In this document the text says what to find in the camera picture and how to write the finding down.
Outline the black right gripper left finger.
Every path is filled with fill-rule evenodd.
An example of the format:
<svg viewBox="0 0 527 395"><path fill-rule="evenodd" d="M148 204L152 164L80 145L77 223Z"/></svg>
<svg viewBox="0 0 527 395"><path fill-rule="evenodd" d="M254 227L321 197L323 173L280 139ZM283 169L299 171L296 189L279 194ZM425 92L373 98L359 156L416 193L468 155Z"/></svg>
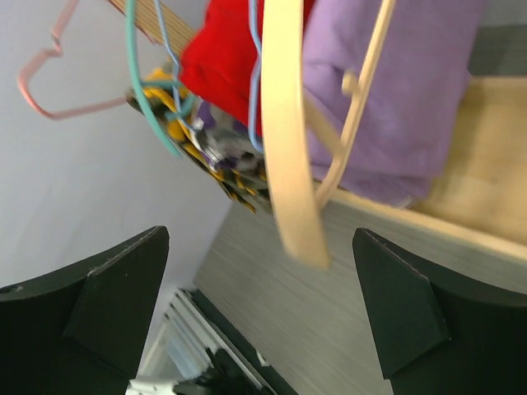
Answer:
<svg viewBox="0 0 527 395"><path fill-rule="evenodd" d="M155 226L1 289L3 394L123 394L136 377L166 269Z"/></svg>

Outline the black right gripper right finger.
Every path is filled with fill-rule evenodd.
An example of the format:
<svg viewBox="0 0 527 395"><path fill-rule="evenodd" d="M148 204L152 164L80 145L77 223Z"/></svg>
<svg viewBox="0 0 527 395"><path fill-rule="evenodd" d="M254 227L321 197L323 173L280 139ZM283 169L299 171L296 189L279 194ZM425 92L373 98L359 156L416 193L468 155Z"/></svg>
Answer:
<svg viewBox="0 0 527 395"><path fill-rule="evenodd" d="M526 296L359 228L352 240L384 379L395 394L524 394Z"/></svg>

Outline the beige wooden hanger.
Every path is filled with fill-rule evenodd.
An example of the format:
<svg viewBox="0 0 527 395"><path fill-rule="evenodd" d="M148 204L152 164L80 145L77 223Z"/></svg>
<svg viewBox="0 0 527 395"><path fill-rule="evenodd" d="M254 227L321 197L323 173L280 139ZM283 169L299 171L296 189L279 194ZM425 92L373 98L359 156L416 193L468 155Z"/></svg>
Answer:
<svg viewBox="0 0 527 395"><path fill-rule="evenodd" d="M304 95L304 3L267 1L264 6L260 91L268 187L284 249L312 267L326 269L331 263L321 212L346 168L394 7L393 1L380 4L360 74L343 76L343 92L352 100L343 130L337 133ZM333 156L319 186L310 168L307 128Z"/></svg>

